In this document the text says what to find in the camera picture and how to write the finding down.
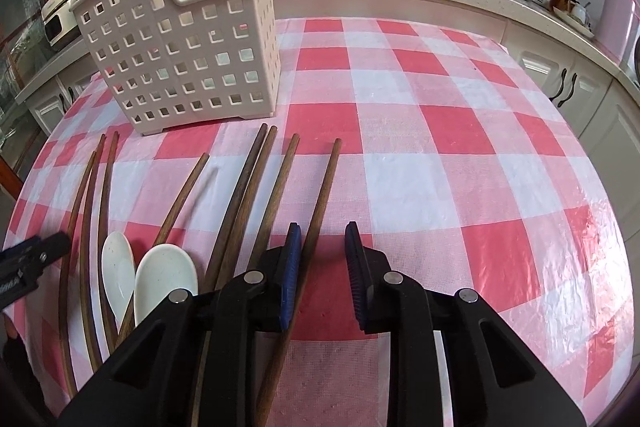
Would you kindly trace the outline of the white ceramic spoon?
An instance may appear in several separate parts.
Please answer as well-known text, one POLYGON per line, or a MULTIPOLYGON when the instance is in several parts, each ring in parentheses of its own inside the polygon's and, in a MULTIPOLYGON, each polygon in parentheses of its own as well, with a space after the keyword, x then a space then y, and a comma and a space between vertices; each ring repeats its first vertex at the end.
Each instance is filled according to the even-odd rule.
POLYGON ((134 255, 127 237, 122 232, 106 236, 102 248, 101 273, 106 298, 115 322, 122 325, 129 301, 134 292, 134 255))
POLYGON ((171 291, 198 295, 198 273, 189 254, 172 244, 152 247, 134 281, 134 324, 139 325, 171 291))

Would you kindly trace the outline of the pink thermos bottle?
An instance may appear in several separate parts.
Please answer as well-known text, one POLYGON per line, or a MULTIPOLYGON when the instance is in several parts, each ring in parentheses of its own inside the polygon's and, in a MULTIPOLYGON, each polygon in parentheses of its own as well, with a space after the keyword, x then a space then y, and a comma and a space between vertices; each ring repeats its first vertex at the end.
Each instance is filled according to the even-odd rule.
POLYGON ((637 0, 604 0, 594 40, 600 50, 614 63, 620 64, 637 17, 637 0))

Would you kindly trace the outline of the tray with cups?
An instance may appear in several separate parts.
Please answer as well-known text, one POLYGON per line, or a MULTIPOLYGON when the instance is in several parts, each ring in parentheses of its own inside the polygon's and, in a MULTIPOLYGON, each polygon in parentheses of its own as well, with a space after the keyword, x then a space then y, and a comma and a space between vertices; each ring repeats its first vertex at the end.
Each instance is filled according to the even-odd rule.
POLYGON ((550 0, 549 10, 579 35, 594 38, 587 9, 577 0, 550 0))

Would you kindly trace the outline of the white small oven appliance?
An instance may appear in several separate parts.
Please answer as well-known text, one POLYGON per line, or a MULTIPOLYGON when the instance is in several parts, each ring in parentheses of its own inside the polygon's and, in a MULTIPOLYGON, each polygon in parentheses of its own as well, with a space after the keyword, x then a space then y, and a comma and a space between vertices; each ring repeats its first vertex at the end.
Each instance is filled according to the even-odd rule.
POLYGON ((54 52, 60 52, 80 36, 70 6, 75 0, 48 0, 41 10, 44 34, 54 52))

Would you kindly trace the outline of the white kitchen counter cabinets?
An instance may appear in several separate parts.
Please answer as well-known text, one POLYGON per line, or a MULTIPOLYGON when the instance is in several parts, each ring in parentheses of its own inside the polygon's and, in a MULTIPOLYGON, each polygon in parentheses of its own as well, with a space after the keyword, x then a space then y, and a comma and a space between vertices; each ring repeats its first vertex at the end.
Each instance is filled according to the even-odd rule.
POLYGON ((274 0, 279 18, 382 17, 500 42, 556 105, 587 152, 625 239, 639 231, 639 89, 623 67, 520 0, 274 0))

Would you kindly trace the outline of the brown wooden chopstick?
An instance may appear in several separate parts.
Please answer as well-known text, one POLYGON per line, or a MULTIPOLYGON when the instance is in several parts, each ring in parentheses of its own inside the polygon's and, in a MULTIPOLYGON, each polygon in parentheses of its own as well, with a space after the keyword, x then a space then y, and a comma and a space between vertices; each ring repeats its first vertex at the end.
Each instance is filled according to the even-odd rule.
MULTIPOLYGON (((180 192, 176 196, 174 202, 172 203, 166 218, 164 219, 162 225, 160 226, 160 231, 156 234, 155 241, 153 243, 153 247, 163 244, 168 239, 169 233, 174 228, 174 225, 180 215, 180 212, 186 203, 193 187, 198 181, 198 177, 204 170, 206 162, 209 160, 209 153, 203 153, 200 158, 198 158, 198 162, 193 167, 189 176, 186 178, 186 182, 184 182, 181 187, 180 192)), ((118 333, 116 339, 116 346, 119 346, 126 337, 131 333, 134 329, 134 297, 130 297, 129 303, 127 305, 124 318, 122 319, 122 324, 120 324, 120 331, 118 333)))
MULTIPOLYGON (((74 240, 80 205, 86 193, 90 174, 92 173, 95 162, 96 151, 94 150, 89 157, 88 164, 80 179, 72 211, 70 212, 70 220, 68 220, 67 223, 66 234, 71 241, 74 240)), ((60 350, 66 390, 68 395, 73 398, 77 393, 77 384, 73 370, 72 355, 70 354, 70 338, 68 338, 68 282, 70 281, 71 252, 72 251, 70 251, 61 262, 60 283, 58 283, 58 333, 60 334, 60 350)))
POLYGON ((102 364, 102 355, 100 351, 98 335, 96 335, 96 322, 94 321, 92 312, 91 297, 91 281, 90 281, 90 239, 91 239, 91 220, 94 193, 96 193, 96 178, 100 159, 104 149, 106 136, 100 136, 98 145, 92 154, 89 178, 87 182, 87 190, 84 204, 84 212, 82 213, 80 244, 79 244, 79 299, 80 312, 82 317, 82 327, 84 328, 84 337, 89 355, 91 369, 95 372, 102 364))
POLYGON ((342 143, 343 141, 341 138, 336 138, 332 146, 331 155, 328 165, 326 166, 326 172, 324 173, 317 202, 316 205, 314 205, 314 213, 312 214, 303 243, 302 253, 300 254, 292 321, 286 332, 279 337, 266 369, 264 379, 262 380, 262 387, 260 387, 255 407, 255 426, 264 427, 267 424, 273 399, 276 395, 286 354, 288 353, 288 346, 290 345, 296 324, 297 313, 300 303, 302 302, 302 297, 308 280, 311 260, 312 257, 314 257, 314 251, 318 244, 324 214, 326 213, 326 206, 329 202, 331 188, 336 173, 338 158, 340 158, 341 154, 342 143))
POLYGON ((266 133, 264 141, 258 150, 256 158, 252 164, 252 170, 250 170, 250 177, 248 178, 243 197, 240 202, 240 207, 236 218, 233 223, 233 227, 230 232, 227 248, 224 251, 224 257, 218 277, 216 278, 216 289, 221 289, 226 285, 233 277, 236 264, 238 263, 241 246, 243 243, 248 218, 250 212, 253 209, 257 191, 260 182, 262 182, 262 175, 264 174, 267 160, 271 154, 274 139, 276 139, 278 133, 277 126, 271 126, 266 133))
POLYGON ((104 169, 101 199, 100 199, 100 211, 98 221, 98 286, 100 297, 100 310, 102 323, 104 328, 104 334, 106 339, 106 345, 108 353, 112 353, 115 349, 117 339, 116 322, 113 311, 108 303, 104 276, 102 274, 102 261, 103 261, 103 247, 108 234, 108 205, 110 205, 111 198, 111 186, 114 162, 117 152, 117 145, 119 140, 119 133, 115 131, 112 135, 110 142, 110 148, 108 149, 107 161, 104 169))
POLYGON ((288 182, 288 176, 290 175, 293 160, 296 154, 296 150, 299 144, 299 134, 294 133, 288 143, 288 149, 282 160, 280 170, 276 181, 274 181, 273 188, 268 200, 267 207, 262 217, 262 223, 258 229, 256 241, 250 254, 250 260, 248 260, 247 269, 256 270, 262 254, 267 250, 269 245, 269 239, 271 236, 274 220, 276 220, 277 213, 280 207, 280 202, 284 193, 286 182, 288 182))
POLYGON ((220 229, 210 255, 209 262, 204 275, 203 285, 201 290, 203 293, 212 291, 215 287, 215 283, 218 277, 220 264, 224 257, 224 251, 226 250, 228 240, 234 225, 236 216, 238 215, 242 198, 247 188, 248 180, 256 164, 258 154, 262 148, 267 135, 268 126, 262 124, 255 136, 254 142, 250 147, 247 158, 244 161, 243 168, 240 172, 238 181, 236 181, 234 190, 232 192, 229 205, 224 213, 224 219, 222 219, 220 229))

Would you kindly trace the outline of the red white checkered tablecloth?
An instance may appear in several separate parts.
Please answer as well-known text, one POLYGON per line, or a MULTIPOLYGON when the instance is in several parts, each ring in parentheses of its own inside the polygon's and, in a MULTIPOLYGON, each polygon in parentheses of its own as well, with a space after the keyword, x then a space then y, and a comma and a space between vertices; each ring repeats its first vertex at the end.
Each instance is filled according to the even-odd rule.
MULTIPOLYGON (((294 133, 271 245, 306 232, 335 139, 328 208, 268 426, 384 426, 388 336, 355 319, 344 231, 425 288, 474 288, 592 423, 624 387, 634 304, 620 228, 565 119, 498 43, 437 26, 280 20, 276 143, 250 214, 246 269, 294 133)), ((97 75, 43 145, 3 246, 66 229, 89 156, 119 133, 108 231, 137 261, 203 153, 209 160, 168 241, 202 280, 260 120, 141 136, 97 75)))

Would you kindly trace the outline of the beige perforated utensil basket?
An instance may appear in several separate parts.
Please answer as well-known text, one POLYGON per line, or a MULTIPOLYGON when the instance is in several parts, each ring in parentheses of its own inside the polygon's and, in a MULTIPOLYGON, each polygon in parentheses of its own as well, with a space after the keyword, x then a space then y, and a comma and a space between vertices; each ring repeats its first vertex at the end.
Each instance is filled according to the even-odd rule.
POLYGON ((122 113, 143 135, 276 111, 273 0, 76 0, 70 10, 122 113))

